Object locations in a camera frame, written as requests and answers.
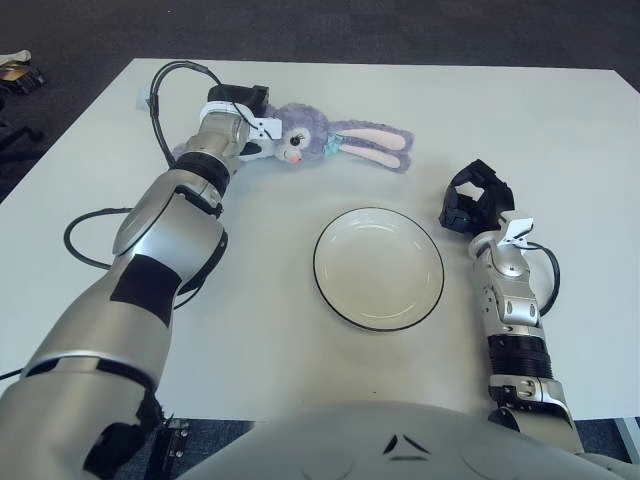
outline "plush toy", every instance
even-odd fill
[[[274,156],[298,163],[345,152],[396,172],[404,172],[411,164],[413,134],[405,130],[356,120],[330,122],[318,109],[300,103],[280,109],[269,105],[265,116],[282,120],[282,138],[257,141],[262,151],[244,160]]]

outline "black logo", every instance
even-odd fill
[[[391,437],[382,455],[387,456],[392,462],[403,460],[426,462],[429,460],[431,456],[429,450],[404,434],[400,437],[398,438],[398,435]]]

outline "plate rim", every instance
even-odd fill
[[[436,298],[435,303],[429,309],[429,311],[424,314],[424,316],[422,316],[421,318],[419,318],[418,320],[416,320],[415,322],[413,322],[413,323],[411,323],[409,325],[405,325],[403,327],[397,327],[397,328],[375,328],[375,327],[369,327],[367,325],[362,325],[361,323],[358,323],[358,322],[356,322],[354,320],[351,320],[350,318],[347,318],[345,315],[340,313],[333,306],[333,304],[329,301],[329,299],[325,296],[324,292],[322,291],[322,287],[320,286],[320,282],[318,282],[318,275],[316,273],[316,254],[318,252],[318,245],[320,244],[320,240],[322,239],[322,237],[323,237],[324,233],[327,231],[327,229],[331,225],[333,225],[338,219],[344,217],[345,215],[347,215],[347,214],[349,214],[351,212],[356,212],[358,210],[384,210],[384,211],[387,211],[387,212],[395,213],[396,215],[400,215],[401,217],[404,217],[407,220],[409,220],[411,223],[413,223],[420,230],[422,230],[422,232],[427,236],[427,238],[431,241],[431,243],[433,244],[434,248],[436,249],[436,253],[438,254],[438,259],[440,260],[440,268],[442,269],[442,285],[440,285],[440,292],[438,293],[438,298]],[[416,222],[412,218],[408,217],[407,215],[405,215],[403,213],[400,213],[400,212],[398,212],[396,210],[392,210],[390,208],[384,208],[384,207],[358,207],[358,208],[352,208],[351,210],[347,210],[345,212],[342,212],[337,217],[334,217],[333,220],[331,220],[329,223],[327,223],[327,225],[325,225],[325,227],[320,232],[320,235],[318,235],[318,239],[316,240],[316,244],[313,247],[312,263],[313,263],[313,279],[316,282],[316,287],[318,287],[318,291],[320,292],[320,295],[322,295],[322,298],[327,303],[327,305],[329,305],[331,310],[333,310],[335,313],[337,313],[340,317],[342,317],[344,320],[349,322],[351,325],[355,325],[356,327],[363,328],[363,329],[371,331],[371,332],[380,332],[380,333],[383,333],[383,332],[397,332],[397,331],[400,331],[400,330],[406,330],[408,328],[414,327],[417,324],[421,323],[425,318],[427,318],[431,314],[431,312],[433,312],[433,310],[435,310],[435,308],[438,306],[438,303],[440,303],[440,299],[442,298],[442,292],[444,292],[444,284],[445,284],[445,281],[446,281],[445,272],[444,272],[444,262],[442,261],[442,255],[440,254],[440,249],[436,245],[436,242],[434,242],[433,238],[431,238],[431,235],[429,235],[429,233],[427,233],[427,231],[424,228],[422,228],[420,226],[420,224],[418,224],[418,222]]]

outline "pink inner ear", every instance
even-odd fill
[[[359,157],[364,157],[374,162],[378,162],[385,167],[398,168],[400,167],[400,160],[389,153],[379,152],[371,148],[354,147],[351,145],[341,145],[340,150],[346,153],[352,153]]]
[[[404,137],[397,133],[385,132],[371,128],[354,128],[351,130],[341,130],[336,132],[343,137],[356,137],[369,142],[382,145],[389,150],[402,150],[406,145]]]

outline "white bracket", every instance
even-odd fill
[[[208,102],[200,111],[200,123],[211,112],[239,115],[238,110],[250,123],[249,140],[269,140],[269,135],[272,140],[282,138],[282,120],[278,118],[256,118],[249,107],[240,103],[234,105],[231,102]]]

